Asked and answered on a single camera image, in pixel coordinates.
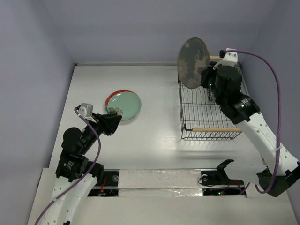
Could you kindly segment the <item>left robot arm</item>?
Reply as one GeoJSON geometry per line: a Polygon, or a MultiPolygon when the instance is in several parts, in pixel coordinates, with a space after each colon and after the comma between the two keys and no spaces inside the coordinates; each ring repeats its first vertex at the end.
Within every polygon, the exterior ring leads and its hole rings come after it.
{"type": "Polygon", "coordinates": [[[101,149],[99,137],[114,134],[122,116],[93,113],[88,119],[78,110],[75,108],[75,113],[86,127],[83,130],[71,127],[64,132],[51,201],[36,219],[37,225],[71,225],[92,188],[105,182],[103,165],[88,160],[85,154],[94,143],[101,149]]]}

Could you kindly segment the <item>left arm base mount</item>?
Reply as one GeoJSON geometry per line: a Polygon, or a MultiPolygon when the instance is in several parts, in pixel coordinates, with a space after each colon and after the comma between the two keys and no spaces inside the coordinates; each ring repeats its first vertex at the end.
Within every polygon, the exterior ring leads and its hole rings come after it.
{"type": "Polygon", "coordinates": [[[119,170],[104,170],[103,179],[89,192],[88,197],[117,197],[119,170]]]}

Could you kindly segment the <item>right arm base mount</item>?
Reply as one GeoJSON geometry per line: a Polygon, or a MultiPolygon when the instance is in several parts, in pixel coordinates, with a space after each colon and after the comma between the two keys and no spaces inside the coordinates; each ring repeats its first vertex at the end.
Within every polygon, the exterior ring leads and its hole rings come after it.
{"type": "Polygon", "coordinates": [[[225,168],[233,161],[227,159],[216,169],[201,171],[198,184],[202,186],[203,196],[247,196],[244,181],[230,179],[225,173],[225,168]]]}

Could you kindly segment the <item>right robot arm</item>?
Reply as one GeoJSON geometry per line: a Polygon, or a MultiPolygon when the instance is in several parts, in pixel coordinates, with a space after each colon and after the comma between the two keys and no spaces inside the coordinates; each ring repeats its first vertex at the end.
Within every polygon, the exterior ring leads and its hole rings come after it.
{"type": "Polygon", "coordinates": [[[233,176],[241,175],[268,195],[278,197],[299,180],[300,161],[272,132],[255,101],[240,91],[242,75],[237,68],[210,62],[201,75],[201,87],[211,91],[221,112],[241,129],[266,163],[238,168],[234,160],[228,159],[217,167],[217,181],[226,184],[233,176]]]}

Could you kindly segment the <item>dark green deer plate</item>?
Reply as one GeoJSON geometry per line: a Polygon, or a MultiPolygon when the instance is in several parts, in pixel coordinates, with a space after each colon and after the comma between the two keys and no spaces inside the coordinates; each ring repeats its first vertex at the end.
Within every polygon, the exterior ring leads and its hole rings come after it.
{"type": "Polygon", "coordinates": [[[177,62],[179,80],[189,88],[195,89],[201,85],[201,72],[210,63],[206,44],[198,37],[187,40],[180,49],[177,62]]]}

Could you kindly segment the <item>blue floral white plate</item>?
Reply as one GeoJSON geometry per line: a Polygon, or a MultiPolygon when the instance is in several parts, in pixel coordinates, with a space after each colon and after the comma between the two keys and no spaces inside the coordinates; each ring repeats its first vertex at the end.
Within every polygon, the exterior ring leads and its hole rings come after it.
{"type": "Polygon", "coordinates": [[[208,94],[209,102],[211,104],[215,104],[216,103],[215,87],[211,85],[207,90],[207,94],[208,94]]]}

